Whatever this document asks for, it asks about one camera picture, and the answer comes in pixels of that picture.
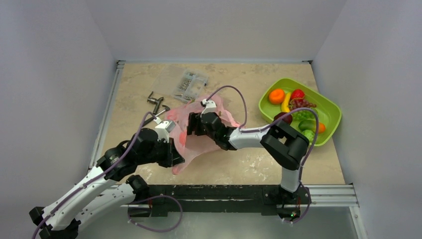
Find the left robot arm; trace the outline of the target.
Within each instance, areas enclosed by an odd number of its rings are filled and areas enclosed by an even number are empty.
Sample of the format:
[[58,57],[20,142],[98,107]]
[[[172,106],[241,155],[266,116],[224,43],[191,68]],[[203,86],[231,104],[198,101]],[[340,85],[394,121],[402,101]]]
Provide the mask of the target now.
[[106,151],[87,175],[69,192],[47,207],[34,207],[29,215],[37,226],[32,238],[75,239],[88,225],[124,204],[151,205],[164,198],[134,175],[139,165],[158,163],[170,168],[184,162],[178,153],[170,121],[154,129],[139,129],[130,140]]

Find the pink plastic bag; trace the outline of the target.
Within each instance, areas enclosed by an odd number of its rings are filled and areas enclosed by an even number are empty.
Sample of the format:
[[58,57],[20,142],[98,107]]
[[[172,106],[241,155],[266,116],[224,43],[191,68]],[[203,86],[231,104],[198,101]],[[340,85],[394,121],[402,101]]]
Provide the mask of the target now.
[[201,113],[204,108],[200,101],[203,99],[206,99],[206,96],[202,96],[192,103],[173,108],[164,116],[165,120],[172,120],[175,123],[169,136],[174,140],[177,152],[185,160],[184,163],[172,167],[174,175],[180,174],[196,157],[220,149],[206,135],[187,135],[189,113]]

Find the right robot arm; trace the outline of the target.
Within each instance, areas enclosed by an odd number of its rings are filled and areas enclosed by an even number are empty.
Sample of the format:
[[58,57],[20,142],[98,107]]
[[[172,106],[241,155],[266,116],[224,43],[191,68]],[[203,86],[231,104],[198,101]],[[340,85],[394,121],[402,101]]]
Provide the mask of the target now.
[[267,128],[242,131],[226,126],[217,113],[190,113],[187,134],[206,135],[223,150],[264,148],[282,167],[280,198],[287,203],[299,196],[301,160],[306,155],[310,141],[283,120]]

